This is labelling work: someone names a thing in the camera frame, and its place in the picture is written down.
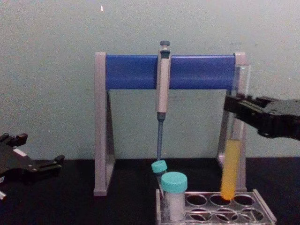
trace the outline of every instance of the gray stand frame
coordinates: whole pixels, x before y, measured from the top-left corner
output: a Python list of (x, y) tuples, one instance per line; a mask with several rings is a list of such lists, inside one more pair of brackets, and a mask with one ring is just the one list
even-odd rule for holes
[[(245, 54), (236, 52), (235, 83), (233, 91), (226, 94), (235, 95), (237, 92), (247, 94), (250, 73), (243, 73)], [(113, 145), (113, 126), (110, 107), (109, 91), (105, 87), (105, 52), (95, 54), (95, 189), (94, 196), (106, 196), (111, 181), (115, 163)], [(232, 113), (223, 112), (221, 132), (216, 159), (221, 167), (224, 162), (225, 142), (228, 136), (241, 140), (240, 167), (237, 180), (237, 191), (246, 191), (246, 131), (245, 124), (234, 118)]]

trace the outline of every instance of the blue pipette holder bar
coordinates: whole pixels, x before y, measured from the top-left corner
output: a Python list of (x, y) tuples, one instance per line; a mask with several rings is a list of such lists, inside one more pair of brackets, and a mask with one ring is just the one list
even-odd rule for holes
[[(233, 55), (173, 55), (170, 89), (225, 89), (230, 93), (237, 86), (239, 91), (245, 92), (245, 88), (239, 88), (248, 79), (240, 76), (237, 78), (240, 82), (235, 82), (236, 67), (239, 61), (243, 62), (244, 56), (242, 52)], [(156, 89), (157, 63), (157, 55), (107, 55), (105, 52), (95, 55), (95, 196), (107, 195), (115, 162), (109, 90)], [(223, 164), (226, 140), (222, 132), (226, 133), (227, 123), (228, 113), (224, 112), (217, 154), (220, 165)], [(245, 190), (244, 172), (241, 173), (239, 190)]]

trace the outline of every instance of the wall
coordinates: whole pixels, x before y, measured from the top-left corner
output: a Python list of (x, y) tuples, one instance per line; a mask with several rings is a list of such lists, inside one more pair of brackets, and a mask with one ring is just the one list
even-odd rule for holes
[[(297, 0), (0, 1), (0, 132), (29, 134), (32, 158), (93, 158), (94, 52), (248, 53), (250, 93), (300, 98)], [(153, 90), (112, 92), (118, 158), (153, 158)], [(214, 157), (223, 90), (171, 91), (165, 157)], [(249, 157), (299, 156), (299, 142), (269, 140), (249, 127)]]

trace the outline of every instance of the test tube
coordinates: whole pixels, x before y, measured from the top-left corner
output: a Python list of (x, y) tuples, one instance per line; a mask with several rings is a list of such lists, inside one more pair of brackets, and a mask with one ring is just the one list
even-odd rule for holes
[(152, 163), (151, 167), (152, 167), (152, 171), (156, 175), (161, 196), (164, 197), (164, 192), (163, 192), (163, 189), (161, 187), (161, 176), (164, 173), (166, 173), (167, 164), (165, 163), (164, 160), (159, 160), (159, 161), (156, 161), (156, 162)]
[(182, 220), (185, 216), (185, 191), (188, 178), (180, 172), (167, 172), (161, 177), (161, 185), (165, 193), (164, 212), (171, 221)]
[(228, 139), (225, 146), (225, 162), (222, 174), (221, 196), (231, 200), (235, 196), (236, 180), (240, 162), (240, 140)]

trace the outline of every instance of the test tube with yellow liquid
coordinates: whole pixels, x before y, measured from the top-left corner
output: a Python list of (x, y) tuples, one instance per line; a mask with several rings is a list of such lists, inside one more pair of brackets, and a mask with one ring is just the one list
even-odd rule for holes
[(240, 146), (240, 140), (227, 139), (226, 141), (221, 184), (221, 196), (225, 200), (231, 200), (235, 196), (236, 180), (240, 162)]

